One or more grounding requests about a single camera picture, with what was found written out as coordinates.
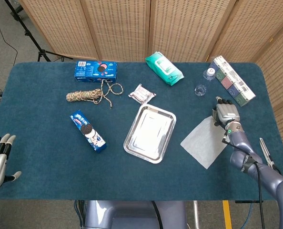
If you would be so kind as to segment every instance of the scissors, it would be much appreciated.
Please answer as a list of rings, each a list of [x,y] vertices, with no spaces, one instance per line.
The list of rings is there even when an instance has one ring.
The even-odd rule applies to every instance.
[[[262,152],[265,156],[265,159],[266,159],[266,162],[267,162],[267,165],[269,167],[271,167],[273,170],[277,171],[279,174],[281,174],[280,170],[277,168],[277,166],[275,165],[274,161],[273,161],[273,158],[269,152],[269,150],[267,149],[265,143],[264,143],[264,140],[262,138],[260,138],[260,146],[261,146],[261,149],[262,149]]]

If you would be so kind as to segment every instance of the yellow tape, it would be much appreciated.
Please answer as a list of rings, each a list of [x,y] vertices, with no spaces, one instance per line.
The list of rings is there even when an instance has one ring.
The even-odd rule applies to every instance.
[[[223,212],[224,212],[225,228],[232,229],[231,212],[229,210],[228,200],[223,200]]]

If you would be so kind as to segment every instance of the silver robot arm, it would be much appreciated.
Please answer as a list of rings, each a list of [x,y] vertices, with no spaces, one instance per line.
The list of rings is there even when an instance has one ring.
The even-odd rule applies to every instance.
[[[262,159],[255,153],[239,122],[240,116],[236,106],[229,100],[226,101],[220,97],[216,99],[218,104],[212,113],[216,120],[215,125],[222,125],[225,128],[225,133],[229,136],[230,143],[235,146],[233,147],[234,152],[230,160],[231,164],[258,181],[258,173],[255,165],[257,163],[261,176],[261,185],[278,202],[280,212],[279,227],[283,229],[283,176],[263,164]]]

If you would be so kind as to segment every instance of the box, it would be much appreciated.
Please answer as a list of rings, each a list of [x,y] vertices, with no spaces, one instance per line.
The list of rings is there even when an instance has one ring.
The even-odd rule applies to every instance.
[[[97,153],[107,147],[106,142],[93,128],[81,110],[74,112],[70,117]]]
[[[216,78],[240,106],[256,96],[222,56],[216,57],[210,66],[217,70]]]
[[[109,61],[77,61],[75,78],[79,82],[98,82],[102,79],[109,83],[116,82],[117,63]]]

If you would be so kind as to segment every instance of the tripod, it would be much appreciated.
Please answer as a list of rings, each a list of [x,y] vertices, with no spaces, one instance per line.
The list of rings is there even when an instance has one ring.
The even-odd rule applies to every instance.
[[[61,57],[61,61],[63,62],[64,61],[64,58],[68,58],[68,59],[73,59],[71,57],[67,57],[67,56],[64,56],[64,55],[60,55],[60,54],[57,54],[57,53],[54,53],[54,52],[50,52],[50,51],[47,51],[45,49],[42,49],[40,47],[40,45],[38,44],[38,42],[36,41],[36,39],[33,37],[32,33],[28,30],[28,28],[26,27],[26,25],[24,24],[24,22],[22,21],[22,19],[20,18],[20,16],[17,14],[16,10],[13,8],[13,6],[11,5],[11,3],[9,2],[9,0],[5,0],[6,4],[8,5],[8,7],[11,9],[12,11],[12,14],[13,14],[13,17],[15,20],[17,20],[21,25],[22,27],[24,28],[25,30],[25,36],[29,36],[30,39],[32,40],[32,42],[35,44],[35,46],[38,48],[39,52],[38,52],[38,62],[40,61],[41,57],[43,57],[46,61],[50,62],[51,60],[48,58],[48,56],[46,55],[47,53],[49,54],[53,54],[53,55],[56,55],[56,56],[59,56]]]

